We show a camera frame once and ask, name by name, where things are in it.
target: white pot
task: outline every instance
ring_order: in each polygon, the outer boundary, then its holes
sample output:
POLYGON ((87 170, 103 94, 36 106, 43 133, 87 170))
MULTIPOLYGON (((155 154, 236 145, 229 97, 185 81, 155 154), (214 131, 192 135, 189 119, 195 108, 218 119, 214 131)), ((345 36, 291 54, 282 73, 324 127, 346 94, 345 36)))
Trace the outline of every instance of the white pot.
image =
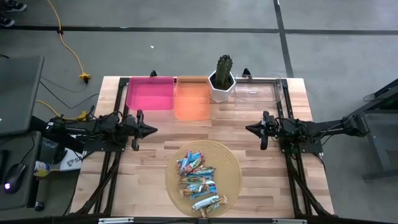
POLYGON ((222 103, 222 102, 228 101, 229 96, 230 96, 232 90, 235 88, 235 84, 236 84, 234 76, 232 75, 231 72, 229 73, 229 77, 232 80, 232 85, 231 85, 231 87, 229 89, 227 89, 227 90, 218 90, 218 89, 216 89, 213 86, 213 84, 211 83, 211 80, 210 80, 210 78, 213 75, 215 75, 215 73, 216 73, 216 71, 212 72, 209 75, 209 82, 210 82, 210 86, 211 86, 210 98, 216 103, 222 103))

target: orange bin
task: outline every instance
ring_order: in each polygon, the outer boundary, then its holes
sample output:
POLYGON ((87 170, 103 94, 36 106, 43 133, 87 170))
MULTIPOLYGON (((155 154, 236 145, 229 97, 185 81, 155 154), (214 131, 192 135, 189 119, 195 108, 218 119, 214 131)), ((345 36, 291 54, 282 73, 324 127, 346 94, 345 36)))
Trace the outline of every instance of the orange bin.
POLYGON ((207 77, 178 77, 175 117, 186 121, 210 119, 210 86, 207 77))

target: computer monitor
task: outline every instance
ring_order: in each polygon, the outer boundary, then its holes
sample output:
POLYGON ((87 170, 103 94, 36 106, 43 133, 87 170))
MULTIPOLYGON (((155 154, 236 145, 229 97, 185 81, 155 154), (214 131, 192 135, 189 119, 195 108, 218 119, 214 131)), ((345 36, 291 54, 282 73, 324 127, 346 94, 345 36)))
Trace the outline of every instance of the computer monitor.
POLYGON ((39 87, 44 58, 0 58, 0 136, 24 133, 39 87))

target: wooden table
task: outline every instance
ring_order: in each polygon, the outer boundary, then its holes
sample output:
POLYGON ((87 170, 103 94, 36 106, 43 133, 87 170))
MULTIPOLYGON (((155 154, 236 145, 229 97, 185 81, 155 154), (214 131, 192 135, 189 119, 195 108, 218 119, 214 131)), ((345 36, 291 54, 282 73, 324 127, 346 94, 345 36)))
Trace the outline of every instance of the wooden table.
MULTIPOLYGON (((113 111, 118 81, 119 77, 104 77, 96 106, 97 116, 113 111)), ((289 78, 288 84, 295 118, 312 120, 304 80, 289 78)), ((252 85, 255 88, 263 84, 252 85)), ((276 106, 265 109, 236 106, 234 96, 231 96, 226 103, 211 104, 211 109, 211 119, 206 121, 179 121, 173 111, 144 112, 146 124, 159 130, 140 142, 140 151, 133 151, 128 146, 123 153, 112 216, 184 217, 167 195, 165 169, 183 145, 194 140, 211 139, 223 143, 233 152, 243 174, 239 198, 221 217, 293 217, 285 159, 278 144, 269 140, 268 149, 260 151, 259 138, 244 128, 259 122, 263 110, 277 116, 276 106)), ((95 152, 84 160, 71 212, 78 210, 97 187, 103 157, 103 152, 95 152)), ((324 208, 333 213, 321 162, 312 154, 304 154, 303 164, 309 189, 324 208)), ((106 189, 102 208, 107 193, 106 189)), ((301 192, 298 195, 304 211, 301 192)))

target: cactus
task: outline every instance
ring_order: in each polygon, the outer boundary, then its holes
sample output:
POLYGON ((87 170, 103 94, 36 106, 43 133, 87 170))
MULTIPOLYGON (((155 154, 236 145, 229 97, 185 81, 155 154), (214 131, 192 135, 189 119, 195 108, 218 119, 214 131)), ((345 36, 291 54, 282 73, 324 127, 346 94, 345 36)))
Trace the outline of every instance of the cactus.
POLYGON ((220 57, 217 63, 217 70, 215 78, 212 83, 213 86, 219 90, 227 90, 231 87, 231 80, 229 80, 229 73, 232 68, 232 59, 229 55, 220 57))

